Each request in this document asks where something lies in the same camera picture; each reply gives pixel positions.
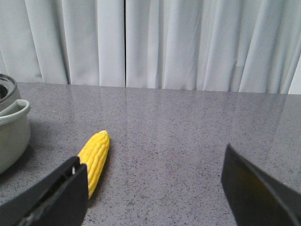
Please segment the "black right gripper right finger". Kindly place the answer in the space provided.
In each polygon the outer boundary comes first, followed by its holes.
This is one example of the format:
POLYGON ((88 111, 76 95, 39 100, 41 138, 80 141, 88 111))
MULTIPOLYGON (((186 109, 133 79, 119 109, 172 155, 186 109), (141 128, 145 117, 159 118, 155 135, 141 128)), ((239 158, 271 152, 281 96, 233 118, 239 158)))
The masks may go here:
POLYGON ((239 226, 299 226, 301 195, 227 145, 222 187, 239 226))

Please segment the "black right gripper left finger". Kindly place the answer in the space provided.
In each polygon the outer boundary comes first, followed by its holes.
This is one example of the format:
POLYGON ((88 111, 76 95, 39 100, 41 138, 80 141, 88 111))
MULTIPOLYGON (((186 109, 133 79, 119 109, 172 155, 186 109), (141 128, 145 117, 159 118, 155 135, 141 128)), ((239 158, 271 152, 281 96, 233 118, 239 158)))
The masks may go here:
POLYGON ((88 204, 87 167, 71 157, 51 174, 1 205, 2 226, 80 226, 88 204))

